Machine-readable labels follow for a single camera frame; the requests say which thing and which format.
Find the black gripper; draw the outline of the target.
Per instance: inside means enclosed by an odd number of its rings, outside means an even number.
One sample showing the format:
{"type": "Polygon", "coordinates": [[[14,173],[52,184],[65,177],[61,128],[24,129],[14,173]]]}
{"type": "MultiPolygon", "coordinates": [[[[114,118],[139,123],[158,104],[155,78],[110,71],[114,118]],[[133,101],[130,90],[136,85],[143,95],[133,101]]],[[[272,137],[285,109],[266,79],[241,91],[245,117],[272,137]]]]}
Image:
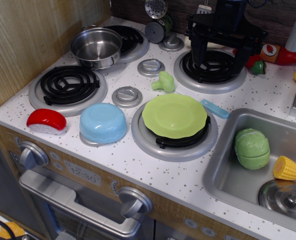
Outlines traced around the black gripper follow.
{"type": "Polygon", "coordinates": [[[231,75],[238,75],[253,51],[261,49],[268,32],[250,23],[245,17],[246,6],[217,6],[214,13],[191,13],[186,19],[186,35],[191,40],[193,62],[200,67],[208,43],[236,49],[231,75]]]}

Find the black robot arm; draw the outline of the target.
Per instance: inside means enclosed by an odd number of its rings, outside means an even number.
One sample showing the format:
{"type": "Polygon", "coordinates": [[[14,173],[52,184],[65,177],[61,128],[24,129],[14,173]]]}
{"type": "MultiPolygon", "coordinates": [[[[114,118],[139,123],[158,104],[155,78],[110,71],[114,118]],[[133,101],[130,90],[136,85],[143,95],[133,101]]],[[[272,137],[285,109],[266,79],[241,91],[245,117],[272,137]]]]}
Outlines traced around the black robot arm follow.
{"type": "Polygon", "coordinates": [[[187,16],[186,36],[191,40],[193,62],[201,66],[209,42],[237,49],[232,75],[237,75],[250,56],[259,54],[268,32],[251,24],[244,16],[247,1],[218,0],[214,13],[187,16]]]}

